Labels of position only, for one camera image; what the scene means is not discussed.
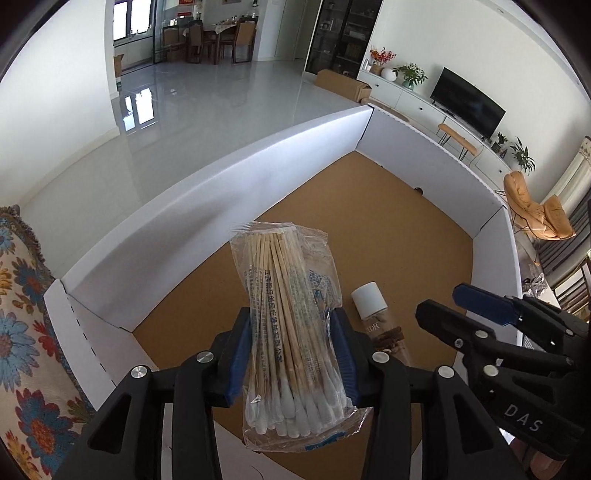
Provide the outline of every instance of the tv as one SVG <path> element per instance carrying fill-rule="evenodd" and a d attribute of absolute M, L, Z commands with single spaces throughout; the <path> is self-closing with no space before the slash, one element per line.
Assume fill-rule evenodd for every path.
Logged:
<path fill-rule="evenodd" d="M 505 115 L 493 100 L 447 68 L 443 69 L 431 98 L 489 139 Z"/>

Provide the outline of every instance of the shelf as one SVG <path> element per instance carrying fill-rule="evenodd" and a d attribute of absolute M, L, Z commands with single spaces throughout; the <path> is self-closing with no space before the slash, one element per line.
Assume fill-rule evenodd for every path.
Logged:
<path fill-rule="evenodd" d="M 370 20 L 375 20 L 375 17 L 370 17 L 369 15 L 356 14 L 353 12 L 351 12 L 349 15 L 355 15 L 356 17 L 369 18 Z"/>
<path fill-rule="evenodd" d="M 355 38 L 355 37 L 351 37 L 349 35 L 343 35 L 342 41 L 345 41 L 347 43 L 356 43 L 356 44 L 363 44 L 363 45 L 365 45 L 368 42 L 367 40 L 361 40 L 361 38 Z"/>
<path fill-rule="evenodd" d="M 342 57 L 341 55 L 337 55 L 336 58 L 344 60 L 344 61 L 348 61 L 349 63 L 355 63 L 356 65 L 361 65 L 360 61 L 348 59 L 347 57 Z"/>
<path fill-rule="evenodd" d="M 361 24 L 358 24 L 358 23 L 352 22 L 351 20 L 347 20 L 347 23 L 346 23 L 346 25 L 353 25 L 354 27 L 359 27 L 359 28 L 364 28 L 364 29 L 366 29 L 366 30 L 371 30 L 371 28 L 370 28 L 370 27 L 368 27 L 367 25 L 361 25 Z"/>
<path fill-rule="evenodd" d="M 329 33 L 331 35 L 336 35 L 337 37 L 339 36 L 338 32 L 333 32 L 332 30 L 322 30 L 322 28 L 317 28 L 316 33 L 326 33 L 326 34 Z"/>
<path fill-rule="evenodd" d="M 329 57 L 332 55 L 332 53 L 326 53 L 323 50 L 319 50 L 318 48 L 312 48 L 312 51 L 315 51 L 316 53 L 320 53 L 321 55 L 328 55 Z"/>

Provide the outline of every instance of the orange flowers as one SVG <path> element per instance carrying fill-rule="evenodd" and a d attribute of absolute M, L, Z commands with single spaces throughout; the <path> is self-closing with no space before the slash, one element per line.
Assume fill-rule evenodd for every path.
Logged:
<path fill-rule="evenodd" d="M 21 470 L 29 477 L 29 480 L 41 480 L 39 469 L 32 462 L 32 457 L 27 447 L 20 444 L 18 438 L 12 434 L 12 431 L 6 433 L 6 447 L 14 458 L 14 461 L 18 464 Z"/>
<path fill-rule="evenodd" d="M 375 63 L 380 66 L 387 64 L 390 60 L 393 60 L 396 57 L 395 53 L 386 50 L 385 48 L 382 48 L 382 51 L 370 50 L 369 52 Z"/>

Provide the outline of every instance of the white bottle cap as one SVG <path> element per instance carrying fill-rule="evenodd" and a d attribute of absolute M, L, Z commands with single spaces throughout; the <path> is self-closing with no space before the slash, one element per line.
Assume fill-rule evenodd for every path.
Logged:
<path fill-rule="evenodd" d="M 362 320 L 380 310 L 388 308 L 388 304 L 384 300 L 378 284 L 374 281 L 359 287 L 351 296 Z"/>

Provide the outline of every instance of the plastic bag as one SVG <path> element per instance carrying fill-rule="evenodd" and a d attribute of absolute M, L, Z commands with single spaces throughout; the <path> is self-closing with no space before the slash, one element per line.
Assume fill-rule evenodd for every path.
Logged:
<path fill-rule="evenodd" d="M 330 341 L 330 312 L 342 296 L 327 235 L 254 222 L 230 245 L 251 308 L 246 446 L 302 452 L 358 432 L 369 409 L 346 397 Z"/>

